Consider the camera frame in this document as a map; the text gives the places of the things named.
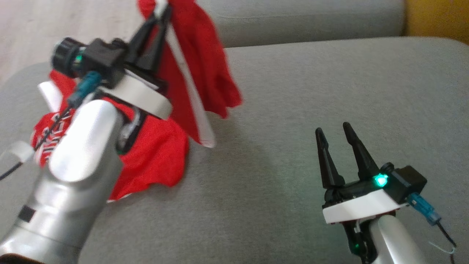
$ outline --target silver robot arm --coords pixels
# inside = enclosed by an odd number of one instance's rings
[[[359,180],[345,183],[329,153],[321,128],[316,129],[319,165],[325,192],[323,215],[327,224],[340,223],[345,229],[350,252],[363,264],[427,263],[395,211],[406,206],[427,180],[411,166],[398,169],[392,163],[381,168],[356,135],[343,124],[358,165]]]
[[[78,262],[122,171],[117,142],[123,125],[123,116],[107,101],[81,108],[0,243],[0,263]]]

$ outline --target green led light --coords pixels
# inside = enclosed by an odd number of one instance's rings
[[[387,175],[385,174],[378,174],[374,177],[376,185],[379,187],[383,187],[387,184]]]
[[[75,71],[81,70],[82,60],[83,60],[83,53],[85,52],[85,47],[81,47],[76,55],[75,59],[73,60],[72,68]]]

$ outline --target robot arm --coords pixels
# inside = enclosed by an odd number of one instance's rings
[[[16,222],[0,241],[0,264],[74,264],[98,214],[117,181],[128,152],[148,115],[167,119],[172,105],[166,84],[153,77],[160,63],[171,7],[149,17],[129,44],[120,39],[95,39],[85,45],[65,38],[55,48],[53,68],[82,79],[68,98],[79,107],[96,92],[134,109],[129,121],[104,100],[77,111]],[[144,52],[155,25],[159,33]]]
[[[345,122],[344,132],[358,165],[359,180],[345,183],[338,174],[321,128],[316,129],[319,165],[325,192],[323,214],[328,224],[341,223],[352,254],[363,264],[424,264],[418,249],[395,210],[407,205],[407,198],[419,194],[427,180],[411,166],[395,169],[386,163],[380,169]]]
[[[123,164],[117,141],[123,116],[109,102],[84,105],[0,244],[0,263],[23,256],[38,263],[77,263]]]

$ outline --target gray sofa cushion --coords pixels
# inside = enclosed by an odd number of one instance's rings
[[[400,36],[404,0],[197,0],[226,47]]]
[[[191,144],[186,176],[174,188],[153,186],[106,206],[81,263],[359,263],[342,227],[326,225],[321,212],[314,130],[323,128],[339,172],[352,181],[357,169],[344,121],[378,164],[411,164],[427,177],[423,195],[460,246],[456,262],[469,259],[468,46],[391,38],[227,54],[245,102],[229,120],[211,116],[218,146]],[[0,91],[0,146],[28,139],[45,109],[34,86],[46,76],[47,66],[35,65]],[[35,173],[21,168],[0,182],[0,234]],[[427,243],[449,247],[436,228],[411,208],[398,218],[428,263],[448,262]]]

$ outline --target black lens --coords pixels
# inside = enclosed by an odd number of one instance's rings
[[[52,68],[71,78],[79,76],[77,63],[80,61],[80,52],[85,47],[85,44],[75,39],[64,38],[55,47],[52,55]]]

